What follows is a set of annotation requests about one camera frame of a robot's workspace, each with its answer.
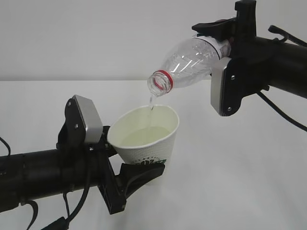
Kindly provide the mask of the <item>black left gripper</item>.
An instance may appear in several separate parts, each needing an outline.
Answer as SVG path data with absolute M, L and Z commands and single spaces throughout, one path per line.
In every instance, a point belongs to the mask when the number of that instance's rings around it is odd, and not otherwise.
M 163 163 L 121 165 L 115 175 L 109 157 L 117 154 L 107 140 L 110 126 L 103 126 L 102 145 L 87 144 L 84 149 L 90 157 L 91 183 L 96 183 L 104 199 L 109 214 L 124 211 L 126 199 L 142 186 L 160 177 L 164 170 Z

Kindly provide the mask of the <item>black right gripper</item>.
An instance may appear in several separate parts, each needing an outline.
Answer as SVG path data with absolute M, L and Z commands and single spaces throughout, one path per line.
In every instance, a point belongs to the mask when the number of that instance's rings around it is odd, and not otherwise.
M 193 31 L 216 40 L 231 41 L 231 61 L 226 71 L 227 93 L 257 93 L 270 88 L 273 42 L 256 33 L 256 1 L 235 2 L 236 16 L 211 23 L 198 23 Z

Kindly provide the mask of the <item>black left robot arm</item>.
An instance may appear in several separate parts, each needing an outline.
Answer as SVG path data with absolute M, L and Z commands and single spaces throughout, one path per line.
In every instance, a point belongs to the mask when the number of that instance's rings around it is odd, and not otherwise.
M 0 158 L 0 210 L 12 210 L 29 200 L 83 189 L 86 169 L 90 186 L 97 186 L 110 214 L 124 211 L 127 199 L 151 180 L 161 176 L 162 161 L 121 165 L 115 175 L 109 157 L 117 154 L 107 142 L 109 127 L 103 128 L 100 142 L 79 149 L 56 148 L 14 154 Z

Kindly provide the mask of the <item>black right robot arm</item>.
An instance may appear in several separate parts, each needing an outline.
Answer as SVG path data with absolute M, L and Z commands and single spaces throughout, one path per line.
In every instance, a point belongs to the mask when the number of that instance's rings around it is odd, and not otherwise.
M 237 1 L 235 10 L 234 18 L 192 26 L 201 35 L 230 42 L 230 60 L 219 75 L 221 98 L 241 100 L 271 86 L 305 98 L 306 42 L 273 25 L 269 31 L 282 39 L 258 37 L 254 0 Z

